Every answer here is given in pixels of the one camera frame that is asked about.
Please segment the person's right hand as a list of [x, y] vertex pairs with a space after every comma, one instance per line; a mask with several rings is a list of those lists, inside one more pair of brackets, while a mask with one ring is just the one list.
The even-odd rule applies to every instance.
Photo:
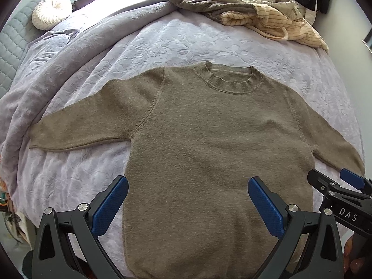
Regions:
[[344, 245], [343, 253], [343, 272], [347, 273], [350, 271], [352, 274], [357, 275], [364, 266], [364, 263], [369, 261], [370, 258], [361, 257], [358, 251], [362, 248], [359, 245], [361, 238], [356, 234], [349, 237]]

